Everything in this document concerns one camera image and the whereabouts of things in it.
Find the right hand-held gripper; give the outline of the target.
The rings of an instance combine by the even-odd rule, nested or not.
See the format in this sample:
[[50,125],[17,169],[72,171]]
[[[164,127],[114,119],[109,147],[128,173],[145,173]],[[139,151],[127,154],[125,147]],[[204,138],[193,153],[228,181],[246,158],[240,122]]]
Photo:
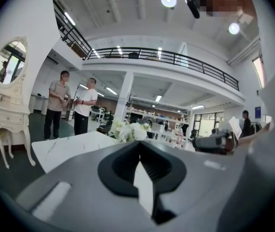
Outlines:
[[233,154],[242,135],[243,120],[234,116],[229,121],[219,122],[210,137],[196,137],[192,146],[197,152],[211,152],[211,137],[215,137],[216,148],[226,154]]

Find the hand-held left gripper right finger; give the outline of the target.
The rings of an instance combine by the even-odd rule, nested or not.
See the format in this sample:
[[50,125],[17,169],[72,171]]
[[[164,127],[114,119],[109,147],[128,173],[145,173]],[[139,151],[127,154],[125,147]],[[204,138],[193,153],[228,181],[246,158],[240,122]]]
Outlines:
[[197,215],[212,204],[223,205],[243,168],[246,150],[232,156],[179,150],[140,142],[140,160],[152,200],[148,231],[179,230],[182,215]]

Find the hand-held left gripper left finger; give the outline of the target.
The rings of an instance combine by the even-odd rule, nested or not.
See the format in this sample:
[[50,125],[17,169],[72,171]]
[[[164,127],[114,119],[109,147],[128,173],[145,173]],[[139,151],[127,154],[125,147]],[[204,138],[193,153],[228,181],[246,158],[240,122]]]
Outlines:
[[117,144],[72,157],[29,184],[16,202],[39,221],[69,232],[145,232],[155,222],[138,198],[118,196],[101,182],[100,161]]

